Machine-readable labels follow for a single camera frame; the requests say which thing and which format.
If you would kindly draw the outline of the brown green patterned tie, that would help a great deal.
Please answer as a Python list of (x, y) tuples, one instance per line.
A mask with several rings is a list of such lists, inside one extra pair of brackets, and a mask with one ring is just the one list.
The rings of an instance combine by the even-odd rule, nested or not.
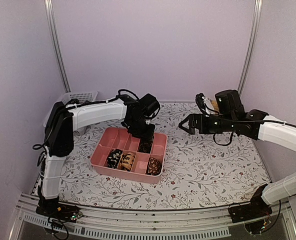
[(138, 152), (149, 154), (152, 149), (153, 139), (141, 139)]

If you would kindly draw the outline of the pink divided organizer box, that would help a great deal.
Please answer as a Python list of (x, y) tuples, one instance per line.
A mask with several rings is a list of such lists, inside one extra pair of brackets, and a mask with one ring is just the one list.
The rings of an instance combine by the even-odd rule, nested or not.
[(99, 174), (148, 184), (161, 180), (167, 136), (155, 133), (152, 144), (131, 136), (124, 128), (109, 127), (90, 163)]

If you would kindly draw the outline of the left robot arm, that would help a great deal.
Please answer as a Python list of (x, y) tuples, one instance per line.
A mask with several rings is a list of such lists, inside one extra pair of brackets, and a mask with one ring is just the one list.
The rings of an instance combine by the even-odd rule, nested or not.
[(59, 182), (65, 160), (74, 149), (74, 137), (84, 135), (92, 125), (106, 121), (121, 121), (127, 132), (140, 139), (153, 136), (155, 125), (151, 124), (160, 111), (157, 98), (147, 93), (138, 97), (128, 89), (120, 89), (115, 97), (107, 100), (53, 105), (45, 127), (43, 143), (33, 145), (41, 150), (38, 165), (41, 182), (38, 185), (37, 213), (60, 220), (76, 219), (80, 209), (59, 203)]

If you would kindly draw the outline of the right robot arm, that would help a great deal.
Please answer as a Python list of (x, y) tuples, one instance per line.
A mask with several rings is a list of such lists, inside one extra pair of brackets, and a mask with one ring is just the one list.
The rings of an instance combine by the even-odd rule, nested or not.
[[(198, 131), (202, 135), (225, 132), (245, 136), (255, 141), (266, 169), (276, 166), (268, 163), (263, 153), (263, 145), (274, 150), (289, 151), (296, 154), (296, 125), (280, 120), (258, 109), (245, 111), (239, 92), (228, 89), (215, 95), (218, 109), (211, 108), (211, 101), (199, 93), (195, 102), (200, 113), (191, 113), (179, 123), (179, 128), (190, 135)], [(264, 217), (272, 213), (271, 205), (282, 199), (296, 196), (296, 170), (274, 182), (259, 186), (245, 205), (231, 206), (228, 210), (233, 222), (241, 222)]]

